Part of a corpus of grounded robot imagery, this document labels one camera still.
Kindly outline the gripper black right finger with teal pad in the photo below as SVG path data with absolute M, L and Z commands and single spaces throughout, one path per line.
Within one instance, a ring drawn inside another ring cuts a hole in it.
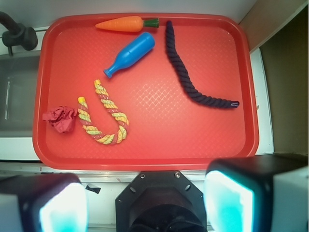
M 213 160 L 204 180 L 207 219 L 216 232 L 306 232 L 306 157 L 258 155 Z

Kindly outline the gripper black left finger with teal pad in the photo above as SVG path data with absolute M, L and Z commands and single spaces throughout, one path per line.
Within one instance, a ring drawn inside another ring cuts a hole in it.
M 74 174 L 0 179 L 2 232 L 86 232 L 88 218 L 85 187 Z

